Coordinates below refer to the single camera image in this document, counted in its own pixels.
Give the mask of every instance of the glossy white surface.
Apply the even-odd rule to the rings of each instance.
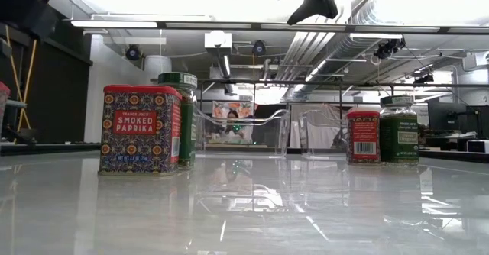
[[[295,159],[148,178],[97,176],[97,153],[2,157],[0,254],[489,252],[489,166]]]

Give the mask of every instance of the computer monitor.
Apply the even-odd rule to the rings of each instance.
[[[429,129],[467,132],[467,106],[459,103],[428,102]]]

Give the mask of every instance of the ceiling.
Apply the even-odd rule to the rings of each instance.
[[[285,22],[302,0],[52,0],[53,7],[73,19],[151,19],[159,15],[162,20],[198,20],[198,21],[260,21]],[[345,12],[351,12],[361,0],[336,0]],[[409,24],[409,25],[486,25],[489,15],[484,12],[489,0],[370,0],[369,16],[363,19],[369,24]],[[313,17],[309,23],[335,23],[332,20]],[[126,44],[119,42],[113,46],[115,37],[160,38],[164,42],[141,45],[146,55],[163,54],[166,56],[181,56],[204,53],[204,33],[206,31],[159,31],[159,30],[110,30],[106,34],[105,42],[122,52]],[[232,31],[232,40],[235,42],[235,54],[231,64],[252,64],[251,47],[256,40],[264,40],[267,45],[267,54],[279,55],[282,60],[287,59],[290,46],[293,44],[296,33],[266,32],[266,31]],[[347,34],[336,34],[331,42],[349,38]],[[407,47],[410,50],[401,50],[395,55],[398,60],[385,60],[380,65],[371,62],[371,55],[381,40],[372,40],[371,47],[356,57],[365,59],[364,63],[344,62],[348,67],[345,81],[380,80],[393,82],[401,80],[405,73],[419,69],[430,63],[444,61],[446,65],[460,63],[457,59],[435,57],[442,53],[444,56],[463,56],[464,50],[489,49],[488,36],[449,36],[449,35],[405,35]],[[324,46],[307,65],[317,65],[328,56],[327,46]],[[420,61],[412,58],[413,54],[420,56]],[[263,63],[264,58],[254,60]],[[208,75],[212,58],[209,55],[198,55],[173,58],[174,70],[185,70],[197,74],[198,77]],[[311,68],[298,71],[296,79],[304,79]],[[343,69],[328,71],[329,73],[343,73]]]

